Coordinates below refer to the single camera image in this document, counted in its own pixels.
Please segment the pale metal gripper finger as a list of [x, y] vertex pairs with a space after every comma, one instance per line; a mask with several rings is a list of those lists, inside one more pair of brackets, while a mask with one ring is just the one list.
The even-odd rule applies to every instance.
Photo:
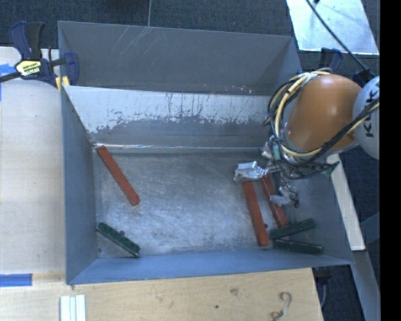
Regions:
[[242, 183], [245, 181], [258, 181], [263, 177], [263, 173], [258, 173], [254, 171], [250, 172], [236, 172], [233, 180], [236, 183]]
[[264, 173], [265, 169], [259, 166], [256, 160], [251, 162], [243, 162], [237, 165], [239, 173]]

